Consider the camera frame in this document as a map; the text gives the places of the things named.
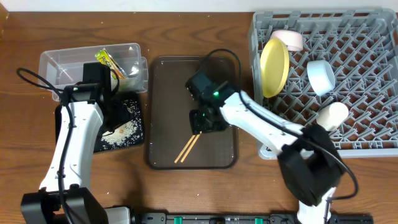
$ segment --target white wall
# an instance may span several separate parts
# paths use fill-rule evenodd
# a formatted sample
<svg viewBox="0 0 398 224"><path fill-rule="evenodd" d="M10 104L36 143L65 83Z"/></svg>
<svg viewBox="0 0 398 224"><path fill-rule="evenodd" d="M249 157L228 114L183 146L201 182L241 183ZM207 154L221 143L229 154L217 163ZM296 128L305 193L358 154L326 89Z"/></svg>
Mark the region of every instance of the white wall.
<svg viewBox="0 0 398 224"><path fill-rule="evenodd" d="M386 7L398 0L0 0L8 11L254 12Z"/></svg>

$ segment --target chopstick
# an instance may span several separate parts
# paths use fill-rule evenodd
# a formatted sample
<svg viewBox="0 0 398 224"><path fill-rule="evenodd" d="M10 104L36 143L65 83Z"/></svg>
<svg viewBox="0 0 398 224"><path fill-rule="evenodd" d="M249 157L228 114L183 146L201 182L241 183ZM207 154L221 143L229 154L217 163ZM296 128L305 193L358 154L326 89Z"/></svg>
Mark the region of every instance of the chopstick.
<svg viewBox="0 0 398 224"><path fill-rule="evenodd" d="M185 150L187 149L187 147L191 144L192 140L194 139L193 142L192 142L192 144L191 144L191 146L188 148L187 153L183 156L181 162L183 162L183 161L185 160L186 156L187 156L188 153L191 151L193 145L194 145L194 144L196 143L196 141L198 140L200 134L201 134L201 132L200 132L199 134L194 134L194 135L189 139L189 141L186 143L186 145L184 146L184 148L181 150L180 154L179 154L179 155L177 156L177 158L174 160L174 163L177 163L177 162L178 162L178 160L180 159L180 157L182 156L182 154L185 152Z"/></svg>

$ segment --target dish rack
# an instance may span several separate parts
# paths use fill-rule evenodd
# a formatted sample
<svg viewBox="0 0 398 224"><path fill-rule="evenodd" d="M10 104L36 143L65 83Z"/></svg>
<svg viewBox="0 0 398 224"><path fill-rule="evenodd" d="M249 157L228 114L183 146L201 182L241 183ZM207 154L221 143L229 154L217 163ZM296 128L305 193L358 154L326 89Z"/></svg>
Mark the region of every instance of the dish rack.
<svg viewBox="0 0 398 224"><path fill-rule="evenodd" d="M275 30L303 35L304 49L289 52L284 89L264 98L260 56ZM302 125L332 102L349 108L347 120L330 133L341 157L398 156L398 19L390 9L256 12L248 34L254 100L273 113ZM326 60L335 89L321 97L312 90L305 70L312 60ZM259 155L275 154L257 142Z"/></svg>

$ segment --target yellow plate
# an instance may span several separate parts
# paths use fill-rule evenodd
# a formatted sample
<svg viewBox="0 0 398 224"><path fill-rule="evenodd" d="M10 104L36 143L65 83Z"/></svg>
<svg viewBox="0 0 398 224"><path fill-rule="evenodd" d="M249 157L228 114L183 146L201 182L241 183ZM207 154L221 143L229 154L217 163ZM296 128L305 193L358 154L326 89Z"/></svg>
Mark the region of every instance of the yellow plate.
<svg viewBox="0 0 398 224"><path fill-rule="evenodd" d="M284 87L289 73L289 53L279 39L268 41L260 58L262 94L276 96Z"/></svg>

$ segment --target snack package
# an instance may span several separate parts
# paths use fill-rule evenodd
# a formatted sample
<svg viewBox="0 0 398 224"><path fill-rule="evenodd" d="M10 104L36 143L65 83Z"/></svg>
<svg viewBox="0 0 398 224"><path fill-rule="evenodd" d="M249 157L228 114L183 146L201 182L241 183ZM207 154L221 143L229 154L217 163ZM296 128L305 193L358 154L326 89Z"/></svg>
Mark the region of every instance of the snack package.
<svg viewBox="0 0 398 224"><path fill-rule="evenodd" d="M127 77L124 70L112 59L112 56L110 54L108 54L105 49L100 50L97 54L95 54L95 57L103 65L107 65L109 68L113 69L116 72L116 74L118 75L119 79L123 79L123 78ZM111 76L114 80L117 79L113 72L111 72Z"/></svg>

